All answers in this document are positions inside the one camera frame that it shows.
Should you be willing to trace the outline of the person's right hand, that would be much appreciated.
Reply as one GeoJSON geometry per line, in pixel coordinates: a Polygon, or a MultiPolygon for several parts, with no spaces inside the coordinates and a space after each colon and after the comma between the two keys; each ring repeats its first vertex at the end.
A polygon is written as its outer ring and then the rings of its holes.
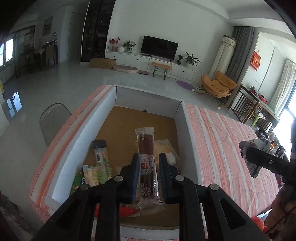
{"type": "Polygon", "coordinates": [[[285,184],[265,219],[269,240],[295,240],[295,186],[285,184]]]}

